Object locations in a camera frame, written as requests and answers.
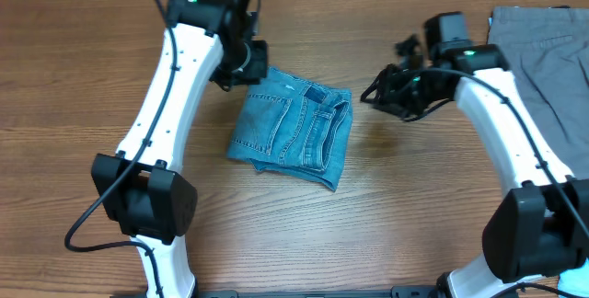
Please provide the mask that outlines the blue denim jeans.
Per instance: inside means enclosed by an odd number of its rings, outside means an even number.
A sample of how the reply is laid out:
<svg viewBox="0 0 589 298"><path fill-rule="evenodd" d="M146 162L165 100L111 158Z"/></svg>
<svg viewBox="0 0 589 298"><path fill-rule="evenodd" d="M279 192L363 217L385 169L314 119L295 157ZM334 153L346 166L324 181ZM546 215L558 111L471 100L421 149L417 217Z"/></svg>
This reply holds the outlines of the blue denim jeans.
<svg viewBox="0 0 589 298"><path fill-rule="evenodd" d="M352 92L275 67L248 88L227 157L337 189L352 127Z"/></svg>

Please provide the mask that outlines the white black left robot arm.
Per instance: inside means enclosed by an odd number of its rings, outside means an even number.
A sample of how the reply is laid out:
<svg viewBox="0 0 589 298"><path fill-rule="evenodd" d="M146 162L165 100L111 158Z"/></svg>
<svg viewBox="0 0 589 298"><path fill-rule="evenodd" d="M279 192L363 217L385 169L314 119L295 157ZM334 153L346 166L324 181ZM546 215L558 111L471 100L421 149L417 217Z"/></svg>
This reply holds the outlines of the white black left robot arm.
<svg viewBox="0 0 589 298"><path fill-rule="evenodd" d="M158 2L163 46L142 107L114 155L98 154L91 177L98 191L92 209L127 235L142 260L147 297L195 297L185 234L197 190L181 175L189 132L204 89L225 92L256 85L267 75L268 45L255 40L257 11L250 0Z"/></svg>

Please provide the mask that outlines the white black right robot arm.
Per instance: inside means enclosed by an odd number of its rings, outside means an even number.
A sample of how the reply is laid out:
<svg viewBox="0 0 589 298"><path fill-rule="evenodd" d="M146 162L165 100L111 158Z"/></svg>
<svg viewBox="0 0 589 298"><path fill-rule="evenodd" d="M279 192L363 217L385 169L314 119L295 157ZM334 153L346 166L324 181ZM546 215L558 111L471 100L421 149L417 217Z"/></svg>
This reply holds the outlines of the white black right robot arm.
<svg viewBox="0 0 589 298"><path fill-rule="evenodd" d="M406 122L449 102L470 119L491 158L502 202L482 233L482 252L433 286L398 286L395 297L516 297L588 258L588 183L552 152L525 108L500 48L475 45L460 12L424 24L424 40L396 46L362 93L374 109Z"/></svg>

